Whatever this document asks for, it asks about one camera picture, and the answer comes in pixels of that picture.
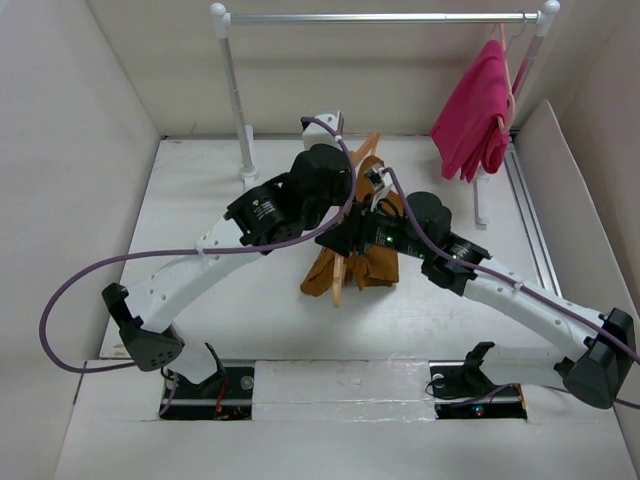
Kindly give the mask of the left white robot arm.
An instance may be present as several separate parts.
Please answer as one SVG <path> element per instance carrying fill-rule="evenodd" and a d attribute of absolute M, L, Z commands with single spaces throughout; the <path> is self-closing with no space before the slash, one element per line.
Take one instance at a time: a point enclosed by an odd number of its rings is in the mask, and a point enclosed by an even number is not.
<path fill-rule="evenodd" d="M 354 184 L 342 140 L 309 144 L 289 171 L 227 206 L 194 250 L 174 254 L 137 284 L 105 287 L 103 302 L 135 366 L 143 372 L 168 368 L 199 395 L 216 394 L 224 377 L 219 357 L 211 345 L 180 332 L 176 318 L 237 269 L 327 231 L 325 215 L 333 207 L 346 210 Z"/>

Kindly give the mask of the brown trousers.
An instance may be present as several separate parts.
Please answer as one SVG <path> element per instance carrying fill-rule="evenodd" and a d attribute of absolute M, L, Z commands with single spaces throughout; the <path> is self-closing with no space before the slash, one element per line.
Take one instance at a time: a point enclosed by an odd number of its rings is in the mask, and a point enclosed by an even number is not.
<path fill-rule="evenodd" d="M 364 174 L 371 167 L 384 161 L 370 155 L 360 162 L 356 184 L 356 198 L 359 201 L 374 193 Z M 332 288 L 335 253 L 322 248 L 315 262 L 300 285 L 300 291 L 309 296 L 319 297 Z M 391 287 L 399 282 L 398 254 L 390 249 L 372 246 L 363 255 L 354 255 L 344 261 L 343 285 L 354 283 L 360 291 L 368 287 Z"/>

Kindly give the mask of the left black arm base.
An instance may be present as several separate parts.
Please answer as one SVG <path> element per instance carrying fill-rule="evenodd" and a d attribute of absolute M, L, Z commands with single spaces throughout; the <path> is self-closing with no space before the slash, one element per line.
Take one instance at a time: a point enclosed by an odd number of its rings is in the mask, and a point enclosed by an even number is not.
<path fill-rule="evenodd" d="M 225 369 L 226 378 L 208 393 L 203 393 L 181 375 L 174 387 L 173 372 L 165 369 L 159 417 L 184 421 L 251 420 L 255 363 L 231 361 L 225 364 Z"/>

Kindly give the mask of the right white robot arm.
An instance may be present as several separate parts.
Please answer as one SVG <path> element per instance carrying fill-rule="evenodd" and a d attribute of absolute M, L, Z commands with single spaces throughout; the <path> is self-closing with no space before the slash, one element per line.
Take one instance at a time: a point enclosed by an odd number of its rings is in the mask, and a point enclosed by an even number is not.
<path fill-rule="evenodd" d="M 603 314 L 517 280 L 486 249 L 452 232 L 451 211 L 436 195 L 415 192 L 407 202 L 396 215 L 367 196 L 316 242 L 343 256 L 382 247 L 417 258 L 433 284 L 501 312 L 551 345 L 512 349 L 481 341 L 462 360 L 436 361 L 435 397 L 471 399 L 528 383 L 562 388 L 592 407 L 614 405 L 633 364 L 629 314 L 617 308 Z"/>

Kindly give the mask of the wooden clothes hanger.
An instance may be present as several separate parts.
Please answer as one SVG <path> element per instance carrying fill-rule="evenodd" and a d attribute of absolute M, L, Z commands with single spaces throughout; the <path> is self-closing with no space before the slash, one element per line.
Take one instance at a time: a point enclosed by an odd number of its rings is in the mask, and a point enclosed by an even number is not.
<path fill-rule="evenodd" d="M 367 156 L 376 154 L 380 137 L 380 133 L 373 133 L 364 141 L 357 151 L 352 153 L 352 164 L 356 170 L 359 170 L 359 165 Z M 332 305 L 334 308 L 341 306 L 345 274 L 345 258 L 335 254 L 331 284 Z"/>

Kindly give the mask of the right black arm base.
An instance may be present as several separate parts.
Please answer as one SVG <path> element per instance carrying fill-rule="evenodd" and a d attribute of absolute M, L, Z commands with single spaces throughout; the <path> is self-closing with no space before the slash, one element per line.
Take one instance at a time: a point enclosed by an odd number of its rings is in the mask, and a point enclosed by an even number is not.
<path fill-rule="evenodd" d="M 519 384 L 494 384 L 481 371 L 494 342 L 480 342 L 463 360 L 429 362 L 425 393 L 434 400 L 437 420 L 527 420 Z"/>

